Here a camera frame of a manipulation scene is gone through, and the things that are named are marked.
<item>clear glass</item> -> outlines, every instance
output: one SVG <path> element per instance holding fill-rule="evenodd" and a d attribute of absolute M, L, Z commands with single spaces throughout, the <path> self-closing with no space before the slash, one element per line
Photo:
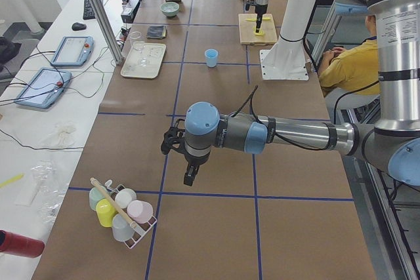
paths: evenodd
<path fill-rule="evenodd" d="M 146 43 L 142 40 L 142 34 L 139 31 L 134 31 L 129 33 L 129 41 L 131 48 L 136 50 L 140 55 L 141 59 L 138 61 L 140 66 L 147 66 L 149 64 L 149 60 L 144 56 L 143 50 Z"/>

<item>red can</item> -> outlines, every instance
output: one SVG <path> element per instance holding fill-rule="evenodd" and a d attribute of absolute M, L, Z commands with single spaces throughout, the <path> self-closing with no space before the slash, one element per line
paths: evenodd
<path fill-rule="evenodd" d="M 35 258 L 44 251 L 44 242 L 38 239 L 0 230 L 0 252 Z"/>

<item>black keyboard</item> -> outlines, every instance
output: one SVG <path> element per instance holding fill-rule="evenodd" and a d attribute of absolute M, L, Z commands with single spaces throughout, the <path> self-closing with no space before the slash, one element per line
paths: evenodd
<path fill-rule="evenodd" d="M 93 8 L 89 0 L 85 0 L 84 2 L 83 19 L 84 20 L 95 19 L 95 13 L 93 12 Z"/>

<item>black computer mouse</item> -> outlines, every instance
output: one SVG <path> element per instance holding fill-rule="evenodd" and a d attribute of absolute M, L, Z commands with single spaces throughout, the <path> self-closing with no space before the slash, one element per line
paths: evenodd
<path fill-rule="evenodd" d="M 86 28 L 86 24 L 80 23 L 80 22 L 74 22 L 72 25 L 73 31 L 80 31 L 80 30 L 84 30 L 85 28 Z"/>

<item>bowl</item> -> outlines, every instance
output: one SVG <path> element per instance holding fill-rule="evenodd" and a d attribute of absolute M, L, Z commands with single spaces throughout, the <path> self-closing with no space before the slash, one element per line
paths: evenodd
<path fill-rule="evenodd" d="M 166 16 L 176 16 L 179 11 L 179 5 L 172 1 L 168 3 L 162 3 L 160 10 Z"/>

